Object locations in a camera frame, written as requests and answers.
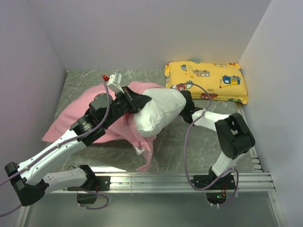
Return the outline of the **white pillow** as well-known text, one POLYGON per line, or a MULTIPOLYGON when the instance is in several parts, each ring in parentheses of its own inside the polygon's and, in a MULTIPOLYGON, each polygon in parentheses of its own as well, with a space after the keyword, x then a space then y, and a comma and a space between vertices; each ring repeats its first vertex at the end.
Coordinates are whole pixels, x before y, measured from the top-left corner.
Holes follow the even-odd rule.
POLYGON ((154 139, 181 113, 186 99, 181 92, 170 88, 149 88, 143 95, 151 101, 139 113, 130 115, 129 125, 140 138, 154 139))

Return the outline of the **pink pillowcase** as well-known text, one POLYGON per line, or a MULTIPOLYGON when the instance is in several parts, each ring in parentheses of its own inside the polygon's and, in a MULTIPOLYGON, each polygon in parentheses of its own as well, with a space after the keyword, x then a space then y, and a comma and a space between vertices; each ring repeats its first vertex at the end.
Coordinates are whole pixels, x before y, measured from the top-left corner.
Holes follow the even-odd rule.
MULTIPOLYGON (((102 84, 89 88, 78 99, 69 104, 50 126, 49 130, 42 137, 42 141, 53 143, 58 140, 73 123, 85 114, 89 103, 100 93, 105 93, 105 88, 102 84)), ((99 144, 115 140, 127 140, 135 147, 143 148, 143 156, 146 159, 146 164, 136 170, 146 172, 151 165, 153 141, 155 139, 156 136, 150 138, 142 137, 136 129, 133 115, 126 114, 112 124, 106 130, 106 134, 94 143, 99 144)))

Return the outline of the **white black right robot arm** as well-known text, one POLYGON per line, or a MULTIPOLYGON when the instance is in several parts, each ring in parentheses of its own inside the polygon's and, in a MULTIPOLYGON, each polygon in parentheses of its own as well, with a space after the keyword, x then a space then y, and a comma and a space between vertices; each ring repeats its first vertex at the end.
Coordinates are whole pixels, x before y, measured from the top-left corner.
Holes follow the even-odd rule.
POLYGON ((211 187, 219 189, 227 181, 227 177, 234 170, 238 160, 255 146, 255 139, 244 118, 239 113, 218 114, 205 108, 195 106, 191 93, 181 91, 186 105, 180 115, 189 123, 184 144, 184 170, 186 178, 192 188, 198 191, 208 190, 211 187), (189 178, 187 169, 187 144, 193 126, 204 127, 216 132, 221 148, 217 161, 209 169, 208 175, 201 182, 199 178, 189 178))

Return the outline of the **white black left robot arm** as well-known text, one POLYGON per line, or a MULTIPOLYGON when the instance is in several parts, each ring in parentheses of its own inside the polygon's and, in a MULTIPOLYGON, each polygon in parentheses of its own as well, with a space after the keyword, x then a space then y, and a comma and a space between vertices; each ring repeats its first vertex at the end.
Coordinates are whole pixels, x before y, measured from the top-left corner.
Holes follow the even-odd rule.
POLYGON ((64 188, 96 192, 99 179, 88 165, 58 173, 52 173, 51 169, 104 136, 108 127, 125 114, 136 114, 151 101, 151 97, 135 93, 129 87, 119 89, 115 96, 113 99, 108 92, 96 95, 84 116, 57 141, 27 161, 5 166, 8 181, 22 206, 32 205, 46 193, 64 188))

